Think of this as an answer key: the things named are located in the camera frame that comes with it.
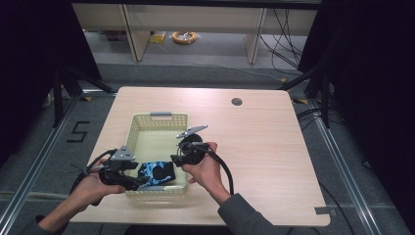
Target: plastic basket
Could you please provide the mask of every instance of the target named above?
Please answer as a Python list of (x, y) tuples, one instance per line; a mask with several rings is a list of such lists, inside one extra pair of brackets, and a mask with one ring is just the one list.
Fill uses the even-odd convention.
[[(177, 153), (177, 145), (180, 142), (176, 136), (186, 131), (187, 121), (186, 114), (152, 112), (134, 115), (126, 145), (139, 164), (171, 162), (170, 155)], [(136, 169), (127, 170), (125, 174), (137, 177), (139, 167), (140, 165)], [(126, 191), (126, 194), (183, 193), (187, 186), (187, 174), (176, 166), (174, 173), (176, 179), (164, 185), (139, 187), (137, 191)]]

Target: metal frame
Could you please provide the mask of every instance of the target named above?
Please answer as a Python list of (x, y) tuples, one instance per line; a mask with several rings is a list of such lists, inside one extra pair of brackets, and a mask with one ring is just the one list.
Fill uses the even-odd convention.
[(46, 165), (51, 152), (53, 151), (63, 129), (67, 124), (69, 115), (73, 108), (76, 106), (78, 100), (79, 96), (73, 96), (69, 98), (69, 103), (64, 110), (62, 120), (57, 126), (53, 127), (51, 133), (48, 136), (48, 139), (34, 160), (33, 165), (27, 172), (21, 186), (15, 192), (13, 198), (9, 202), (9, 205), (2, 211), (0, 216), (0, 234), (8, 234), (11, 227), (13, 226), (13, 223), (21, 211), (23, 204), (25, 203), (28, 193), (36, 182), (43, 167)]
[[(314, 100), (310, 101), (310, 106), (312, 109), (318, 108)], [(375, 219), (372, 210), (369, 208), (366, 200), (364, 199), (356, 181), (354, 180), (353, 175), (351, 174), (350, 169), (347, 166), (345, 158), (340, 151), (335, 138), (332, 135), (330, 128), (326, 128), (325, 123), (319, 117), (317, 120), (317, 126), (320, 129), (321, 135), (323, 136), (324, 141), (327, 144), (327, 147), (330, 151), (330, 154), (333, 158), (333, 161), (339, 171), (339, 174), (342, 178), (345, 188), (347, 189), (348, 195), (353, 202), (357, 214), (362, 221), (363, 227), (366, 229), (367, 234), (372, 235), (381, 235), (381, 229)]]

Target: round hole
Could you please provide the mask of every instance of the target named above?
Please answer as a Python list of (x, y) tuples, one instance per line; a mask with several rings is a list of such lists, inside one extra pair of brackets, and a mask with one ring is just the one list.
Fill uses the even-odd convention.
[(241, 99), (239, 99), (239, 98), (233, 98), (233, 99), (232, 99), (232, 104), (233, 104), (234, 106), (240, 106), (240, 105), (242, 105), (242, 100), (241, 100)]

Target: gray sleeve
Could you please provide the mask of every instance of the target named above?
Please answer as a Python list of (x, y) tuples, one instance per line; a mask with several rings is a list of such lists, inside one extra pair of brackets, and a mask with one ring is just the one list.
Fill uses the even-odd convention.
[(218, 213), (235, 235), (275, 235), (277, 229), (245, 199), (235, 194), (226, 200)]
[(67, 228), (68, 224), (59, 229), (57, 232), (49, 232), (39, 226), (39, 222), (44, 218), (44, 215), (38, 215), (35, 219), (31, 220), (18, 235), (62, 235)]

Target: table surface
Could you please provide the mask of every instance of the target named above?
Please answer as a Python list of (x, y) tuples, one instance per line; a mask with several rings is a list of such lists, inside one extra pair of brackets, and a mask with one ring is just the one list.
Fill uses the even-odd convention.
[[(235, 106), (232, 99), (242, 105)], [(119, 89), (90, 162), (125, 144), (133, 115), (186, 113), (191, 126), (218, 144), (240, 193), (274, 225), (325, 226), (328, 214), (287, 92), (276, 90), (122, 87)], [(228, 179), (222, 170), (222, 181)], [(222, 225), (218, 204), (198, 184), (175, 195), (110, 195), (88, 207), (75, 222)]]

